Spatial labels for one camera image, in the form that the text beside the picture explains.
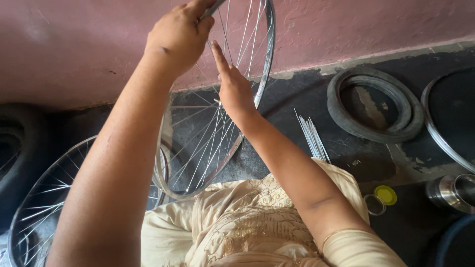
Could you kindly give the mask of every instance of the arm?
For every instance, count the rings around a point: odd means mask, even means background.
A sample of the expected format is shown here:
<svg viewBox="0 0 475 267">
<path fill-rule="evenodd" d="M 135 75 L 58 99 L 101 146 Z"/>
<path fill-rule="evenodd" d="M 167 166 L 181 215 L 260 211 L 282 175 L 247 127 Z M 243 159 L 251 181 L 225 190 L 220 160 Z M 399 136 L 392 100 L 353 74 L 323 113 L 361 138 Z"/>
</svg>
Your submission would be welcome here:
<svg viewBox="0 0 475 267">
<path fill-rule="evenodd" d="M 211 4 L 176 7 L 150 32 L 145 53 L 67 196 L 48 267 L 139 266 L 140 232 L 160 122 L 174 80 L 203 52 Z"/>
<path fill-rule="evenodd" d="M 216 42 L 213 54 L 223 107 L 290 197 L 317 246 L 322 249 L 324 239 L 341 229 L 373 233 L 325 171 L 259 114 L 249 81 L 228 66 Z"/>
</svg>

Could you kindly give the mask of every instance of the wrist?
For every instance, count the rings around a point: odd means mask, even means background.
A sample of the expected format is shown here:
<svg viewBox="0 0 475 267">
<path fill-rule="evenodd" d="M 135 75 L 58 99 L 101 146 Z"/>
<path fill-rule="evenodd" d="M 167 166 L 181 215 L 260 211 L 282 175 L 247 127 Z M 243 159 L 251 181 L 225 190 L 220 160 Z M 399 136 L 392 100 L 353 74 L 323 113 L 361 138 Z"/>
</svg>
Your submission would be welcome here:
<svg viewBox="0 0 475 267">
<path fill-rule="evenodd" d="M 156 74 L 162 74 L 162 78 L 166 78 L 174 82 L 181 73 L 174 67 L 177 63 L 172 60 L 166 52 L 145 52 L 140 61 L 144 67 L 151 69 Z"/>
<path fill-rule="evenodd" d="M 240 112 L 235 118 L 232 118 L 236 126 L 244 133 L 248 129 L 254 127 L 254 125 L 259 124 L 259 121 L 264 119 L 261 114 L 255 109 L 252 111 L 243 111 Z"/>
</svg>

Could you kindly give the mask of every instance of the bicycle wheel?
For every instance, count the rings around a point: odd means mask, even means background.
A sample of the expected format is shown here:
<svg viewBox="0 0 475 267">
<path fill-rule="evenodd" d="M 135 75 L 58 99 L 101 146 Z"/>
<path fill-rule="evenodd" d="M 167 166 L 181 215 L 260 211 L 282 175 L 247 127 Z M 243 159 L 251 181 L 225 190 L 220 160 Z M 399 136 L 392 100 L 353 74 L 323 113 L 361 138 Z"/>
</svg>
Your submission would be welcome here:
<svg viewBox="0 0 475 267">
<path fill-rule="evenodd" d="M 97 136 L 73 146 L 38 179 L 18 208 L 10 227 L 8 250 L 14 267 L 44 265 L 69 188 Z M 161 162 L 167 159 L 161 154 Z M 163 202 L 164 193 L 151 184 L 147 210 Z"/>
<path fill-rule="evenodd" d="M 269 76 L 275 43 L 275 13 L 272 0 L 243 2 L 221 0 L 214 11 L 215 26 L 209 39 L 222 40 L 223 54 L 250 80 L 256 107 L 259 106 Z M 241 20 L 246 20 L 242 27 Z M 170 161 L 163 165 L 156 157 L 156 183 L 172 198 L 192 197 L 208 187 L 228 164 L 244 136 L 231 121 L 219 101 L 219 85 L 208 43 L 191 72 L 204 77 L 208 88 L 171 93 L 158 140 L 168 145 Z M 158 170 L 168 169 L 168 182 Z"/>
</svg>

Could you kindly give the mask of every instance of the beige kurta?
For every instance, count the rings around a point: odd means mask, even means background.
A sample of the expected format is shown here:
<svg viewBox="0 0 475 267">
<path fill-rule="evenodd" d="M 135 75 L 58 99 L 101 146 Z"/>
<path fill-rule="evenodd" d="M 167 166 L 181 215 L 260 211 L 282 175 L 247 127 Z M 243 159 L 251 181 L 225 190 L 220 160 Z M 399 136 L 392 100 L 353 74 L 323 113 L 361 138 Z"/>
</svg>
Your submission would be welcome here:
<svg viewBox="0 0 475 267">
<path fill-rule="evenodd" d="M 369 224 L 358 184 L 348 172 L 313 158 Z M 145 213 L 142 267 L 401 267 L 379 237 L 340 230 L 318 251 L 287 194 L 270 174 L 217 183 L 196 198 Z"/>
</svg>

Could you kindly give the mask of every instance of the hand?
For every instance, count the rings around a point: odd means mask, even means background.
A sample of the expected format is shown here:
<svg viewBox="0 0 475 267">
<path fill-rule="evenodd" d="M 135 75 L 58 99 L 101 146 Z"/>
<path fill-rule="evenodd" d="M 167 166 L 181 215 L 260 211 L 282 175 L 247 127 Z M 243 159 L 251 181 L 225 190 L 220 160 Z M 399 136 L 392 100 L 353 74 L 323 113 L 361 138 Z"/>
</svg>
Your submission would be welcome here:
<svg viewBox="0 0 475 267">
<path fill-rule="evenodd" d="M 216 0 L 192 0 L 165 14 L 147 38 L 144 56 L 165 60 L 175 78 L 187 72 L 203 53 L 214 18 L 199 21 L 205 9 Z"/>
<path fill-rule="evenodd" d="M 221 47 L 216 41 L 213 41 L 212 50 L 221 78 L 219 98 L 226 113 L 239 127 L 241 121 L 250 115 L 258 114 L 252 96 L 251 84 L 235 66 L 228 65 Z"/>
</svg>

